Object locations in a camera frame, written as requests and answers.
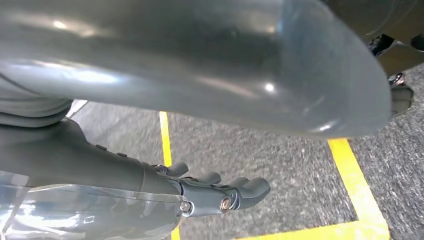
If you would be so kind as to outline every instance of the curved plastic panel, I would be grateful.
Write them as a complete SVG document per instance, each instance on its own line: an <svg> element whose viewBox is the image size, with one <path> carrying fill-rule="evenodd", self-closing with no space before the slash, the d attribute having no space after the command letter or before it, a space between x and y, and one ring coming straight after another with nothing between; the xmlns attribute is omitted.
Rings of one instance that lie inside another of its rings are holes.
<svg viewBox="0 0 424 240"><path fill-rule="evenodd" d="M383 69L319 0L3 0L0 30L0 73L44 97L327 138L391 114Z"/></svg>
<svg viewBox="0 0 424 240"><path fill-rule="evenodd" d="M21 184L26 177L0 177L6 240L159 240L183 219L182 196L81 185L31 188L4 184L5 178Z"/></svg>
<svg viewBox="0 0 424 240"><path fill-rule="evenodd" d="M324 0L363 40L386 33L404 19L417 0Z"/></svg>

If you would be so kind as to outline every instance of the robotic finger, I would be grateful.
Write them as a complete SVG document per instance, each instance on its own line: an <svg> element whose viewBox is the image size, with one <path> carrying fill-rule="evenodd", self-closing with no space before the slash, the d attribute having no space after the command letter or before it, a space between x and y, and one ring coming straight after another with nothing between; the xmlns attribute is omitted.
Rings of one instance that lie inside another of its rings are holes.
<svg viewBox="0 0 424 240"><path fill-rule="evenodd" d="M185 217L218 215L251 208L271 191L269 183L262 177L251 180L238 177L230 184L218 184L221 182L221 176L217 172L210 172L201 177L177 178L171 174L165 174L163 177L180 186L181 195L187 199L181 207Z"/></svg>

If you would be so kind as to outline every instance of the metal bolt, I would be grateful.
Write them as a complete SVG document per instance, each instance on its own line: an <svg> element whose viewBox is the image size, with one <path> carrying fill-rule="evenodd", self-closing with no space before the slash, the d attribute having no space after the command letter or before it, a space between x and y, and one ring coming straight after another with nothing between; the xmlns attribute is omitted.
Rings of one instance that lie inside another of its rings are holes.
<svg viewBox="0 0 424 240"><path fill-rule="evenodd" d="M179 206L179 209L185 213L188 213L190 209L192 208L191 204L189 202L183 201L181 203L181 206Z"/></svg>
<svg viewBox="0 0 424 240"><path fill-rule="evenodd" d="M221 199L221 203L219 204L219 210L221 212L226 213L230 210L231 207L231 199L229 196L225 196Z"/></svg>
<svg viewBox="0 0 424 240"><path fill-rule="evenodd" d="M394 79L392 79L392 78L393 77L389 77L389 83L393 87L402 86L405 83L404 73L403 72L400 72L400 73L396 74L394 76Z"/></svg>

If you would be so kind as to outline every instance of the yellow tape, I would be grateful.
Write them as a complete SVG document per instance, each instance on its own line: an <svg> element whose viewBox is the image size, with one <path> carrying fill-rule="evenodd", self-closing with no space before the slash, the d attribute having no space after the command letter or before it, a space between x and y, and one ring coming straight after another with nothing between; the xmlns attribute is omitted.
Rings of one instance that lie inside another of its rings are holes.
<svg viewBox="0 0 424 240"><path fill-rule="evenodd" d="M163 151L163 164L167 167L172 165L171 157L171 141L170 131L168 127L167 112L159 112L160 120L160 134L162 135L162 151ZM171 240L180 240L180 228L177 227L171 232Z"/></svg>
<svg viewBox="0 0 424 240"><path fill-rule="evenodd" d="M333 139L328 145L358 219L374 225L387 225L348 140Z"/></svg>
<svg viewBox="0 0 424 240"><path fill-rule="evenodd" d="M303 229L275 233L263 236L241 238L239 240L358 240L358 239L389 239L386 235L387 228L369 225L360 221L340 223L336 225L320 226L316 228Z"/></svg>
<svg viewBox="0 0 424 240"><path fill-rule="evenodd" d="M359 221L298 231L241 238L241 240L356 240L390 239L389 229L347 139L328 141L335 164Z"/></svg>

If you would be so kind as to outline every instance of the robotic hand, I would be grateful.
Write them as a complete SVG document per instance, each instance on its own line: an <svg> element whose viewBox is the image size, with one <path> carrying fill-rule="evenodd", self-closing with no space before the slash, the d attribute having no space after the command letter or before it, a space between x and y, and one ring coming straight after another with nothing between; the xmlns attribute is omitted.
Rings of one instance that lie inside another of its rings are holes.
<svg viewBox="0 0 424 240"><path fill-rule="evenodd" d="M185 163L112 153L66 118L38 128L0 125L0 152L0 234L10 240L33 231L44 239L161 239L184 217L250 208L270 192L260 177L219 184L216 172L182 177Z"/></svg>
<svg viewBox="0 0 424 240"><path fill-rule="evenodd" d="M221 176L210 172L202 177L181 177L189 171L185 163L170 167L155 165L160 176L173 183L187 202L181 204L185 217L217 215L230 210L247 209L262 201L270 192L268 182L261 177L249 180L238 177L229 184L219 184Z"/></svg>

